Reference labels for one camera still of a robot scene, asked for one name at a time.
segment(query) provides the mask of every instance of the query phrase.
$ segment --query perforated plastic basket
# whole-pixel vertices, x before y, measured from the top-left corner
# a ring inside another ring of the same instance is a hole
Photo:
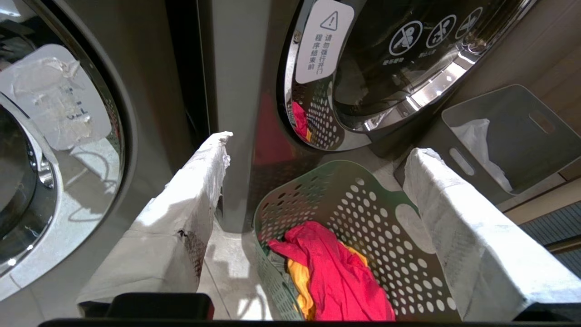
[[[417,214],[404,192],[385,190],[369,171],[349,161],[329,162],[264,197],[254,215],[259,275],[283,319],[303,316],[290,292],[294,285],[268,260],[267,242],[317,221],[367,257],[398,321],[459,321],[436,254],[414,243],[396,209]]]

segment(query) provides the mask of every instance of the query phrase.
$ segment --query door glass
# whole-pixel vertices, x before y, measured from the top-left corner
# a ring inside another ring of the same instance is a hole
[[[32,268],[38,276],[69,255],[123,176],[113,97],[75,39],[39,8],[0,2],[0,282],[41,240],[50,255]],[[61,239],[45,237],[51,228]]]
[[[504,1],[367,1],[339,60],[335,108],[366,116],[401,102],[449,65],[457,44]]]

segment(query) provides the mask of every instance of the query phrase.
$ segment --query front-loading washer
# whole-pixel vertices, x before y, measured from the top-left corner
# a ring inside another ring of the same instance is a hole
[[[0,67],[0,325],[36,326],[194,145],[163,0],[2,1]]]
[[[199,2],[210,116],[235,136],[223,229],[250,230],[269,191],[321,162],[366,166],[408,147],[533,4]]]

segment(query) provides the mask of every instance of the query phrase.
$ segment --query red garment in basket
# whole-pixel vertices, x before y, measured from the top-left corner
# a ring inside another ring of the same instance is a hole
[[[285,242],[270,240],[268,246],[308,267],[316,321],[395,321],[369,268],[323,225],[306,222],[288,230]]]

